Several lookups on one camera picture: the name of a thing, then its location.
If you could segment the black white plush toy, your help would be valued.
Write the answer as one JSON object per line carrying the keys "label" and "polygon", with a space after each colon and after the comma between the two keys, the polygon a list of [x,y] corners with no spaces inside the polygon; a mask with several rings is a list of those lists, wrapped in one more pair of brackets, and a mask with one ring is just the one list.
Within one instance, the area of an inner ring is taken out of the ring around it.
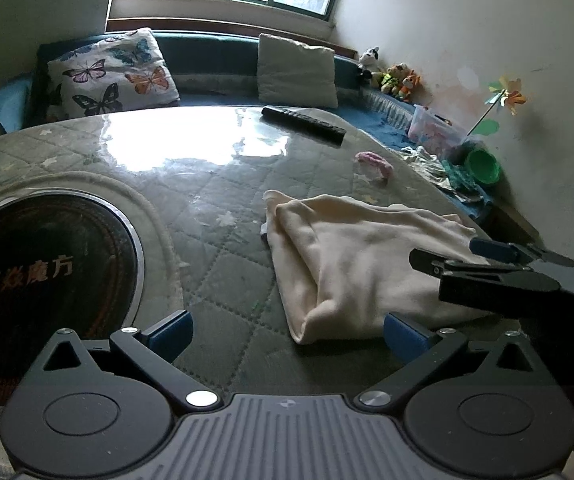
{"label": "black white plush toy", "polygon": [[383,78],[383,70],[379,66],[379,48],[372,47],[363,52],[359,58],[361,78],[365,84],[378,88]]}

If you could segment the teal corner sofa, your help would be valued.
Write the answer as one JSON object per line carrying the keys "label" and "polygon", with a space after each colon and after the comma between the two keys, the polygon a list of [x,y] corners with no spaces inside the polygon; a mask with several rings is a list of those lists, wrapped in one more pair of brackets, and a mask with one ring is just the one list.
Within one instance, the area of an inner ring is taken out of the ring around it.
{"label": "teal corner sofa", "polygon": [[[180,94],[180,106],[257,106],[255,72],[258,41],[236,35],[204,32],[155,32],[158,47]],[[52,61],[80,61],[98,41],[114,42],[116,35],[92,36],[44,44],[37,64],[0,89],[0,126],[6,132],[63,120],[56,107],[64,85],[48,73]],[[406,133],[413,110],[372,90],[360,87],[359,69],[347,58],[335,58],[335,84],[339,107],[334,113],[364,130],[390,150],[411,146]]]}

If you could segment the cream knit garment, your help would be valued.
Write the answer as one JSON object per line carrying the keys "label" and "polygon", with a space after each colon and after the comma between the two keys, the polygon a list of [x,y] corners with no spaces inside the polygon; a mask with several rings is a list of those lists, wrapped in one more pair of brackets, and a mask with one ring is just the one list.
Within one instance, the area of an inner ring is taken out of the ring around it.
{"label": "cream knit garment", "polygon": [[332,195],[296,200],[275,190],[263,200],[278,291],[298,344],[376,338],[389,312],[429,328],[484,315],[440,300],[438,281],[409,264],[415,248],[483,263],[469,250],[476,230],[457,214]]}

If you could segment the round black induction cooktop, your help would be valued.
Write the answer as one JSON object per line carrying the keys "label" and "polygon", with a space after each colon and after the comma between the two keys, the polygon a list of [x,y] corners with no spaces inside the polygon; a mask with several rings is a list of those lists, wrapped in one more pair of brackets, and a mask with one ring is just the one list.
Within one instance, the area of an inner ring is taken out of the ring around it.
{"label": "round black induction cooktop", "polygon": [[134,318],[145,261],[120,209],[64,188],[0,201],[0,406],[48,339],[103,339]]}

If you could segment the black remote control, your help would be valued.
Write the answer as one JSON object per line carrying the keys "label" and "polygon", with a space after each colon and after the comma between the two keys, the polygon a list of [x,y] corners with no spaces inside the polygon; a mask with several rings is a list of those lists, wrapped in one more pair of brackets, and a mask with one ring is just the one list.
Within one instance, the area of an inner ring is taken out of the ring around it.
{"label": "black remote control", "polygon": [[261,116],[272,125],[293,129],[329,144],[341,146],[345,140],[345,129],[294,110],[265,106]]}

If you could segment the colourful paper pinwheel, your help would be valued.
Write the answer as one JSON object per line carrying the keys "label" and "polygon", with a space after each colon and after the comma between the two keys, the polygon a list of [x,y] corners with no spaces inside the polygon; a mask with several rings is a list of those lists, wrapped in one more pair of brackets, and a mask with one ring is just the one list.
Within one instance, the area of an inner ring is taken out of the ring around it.
{"label": "colourful paper pinwheel", "polygon": [[522,93],[522,80],[502,76],[488,85],[490,96],[484,102],[485,110],[477,122],[469,129],[467,136],[492,136],[500,131],[500,121],[492,118],[493,113],[508,110],[515,116],[517,107],[528,102]]}

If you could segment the plain grey pillow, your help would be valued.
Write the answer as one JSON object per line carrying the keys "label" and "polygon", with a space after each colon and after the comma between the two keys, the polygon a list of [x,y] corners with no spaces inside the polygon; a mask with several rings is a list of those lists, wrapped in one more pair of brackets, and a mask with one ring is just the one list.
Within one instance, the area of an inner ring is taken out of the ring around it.
{"label": "plain grey pillow", "polygon": [[257,85],[263,103],[336,108],[335,52],[327,47],[261,34]]}

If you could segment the butterfly print pillow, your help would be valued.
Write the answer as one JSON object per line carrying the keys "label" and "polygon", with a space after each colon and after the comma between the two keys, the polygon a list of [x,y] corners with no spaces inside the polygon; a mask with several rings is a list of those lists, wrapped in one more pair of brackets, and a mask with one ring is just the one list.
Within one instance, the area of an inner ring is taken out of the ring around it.
{"label": "butterfly print pillow", "polygon": [[46,119],[74,119],[179,104],[150,28],[110,36],[48,62]]}

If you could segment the orange green plush toys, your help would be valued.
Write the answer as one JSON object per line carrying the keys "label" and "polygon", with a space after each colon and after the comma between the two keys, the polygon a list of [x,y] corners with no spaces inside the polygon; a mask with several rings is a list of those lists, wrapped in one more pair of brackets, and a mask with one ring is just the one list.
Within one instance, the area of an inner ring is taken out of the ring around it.
{"label": "orange green plush toys", "polygon": [[421,75],[405,63],[395,64],[383,73],[380,91],[402,102],[412,101],[413,92],[421,84]]}

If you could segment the crumpled white patterned cloth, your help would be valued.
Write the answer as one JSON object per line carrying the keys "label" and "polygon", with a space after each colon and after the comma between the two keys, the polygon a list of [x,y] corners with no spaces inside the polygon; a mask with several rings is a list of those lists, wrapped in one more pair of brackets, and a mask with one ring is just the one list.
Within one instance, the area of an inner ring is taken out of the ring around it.
{"label": "crumpled white patterned cloth", "polygon": [[436,155],[427,152],[422,146],[406,146],[399,151],[399,156],[411,167],[416,174],[436,185],[445,192],[453,192],[447,172]]}

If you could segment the green plastic bowl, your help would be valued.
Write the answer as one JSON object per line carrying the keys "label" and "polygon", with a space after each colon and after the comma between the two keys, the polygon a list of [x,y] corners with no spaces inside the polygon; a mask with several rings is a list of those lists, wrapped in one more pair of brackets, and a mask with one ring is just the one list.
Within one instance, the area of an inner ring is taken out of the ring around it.
{"label": "green plastic bowl", "polygon": [[465,159],[465,167],[480,185],[494,185],[500,181],[500,164],[484,148],[475,148]]}

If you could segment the clear plastic storage box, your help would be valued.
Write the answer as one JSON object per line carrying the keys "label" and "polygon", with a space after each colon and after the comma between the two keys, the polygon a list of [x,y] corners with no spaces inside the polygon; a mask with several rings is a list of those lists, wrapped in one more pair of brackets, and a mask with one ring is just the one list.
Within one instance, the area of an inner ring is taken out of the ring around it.
{"label": "clear plastic storage box", "polygon": [[465,140],[466,131],[430,108],[415,104],[407,136],[428,153],[447,158]]}

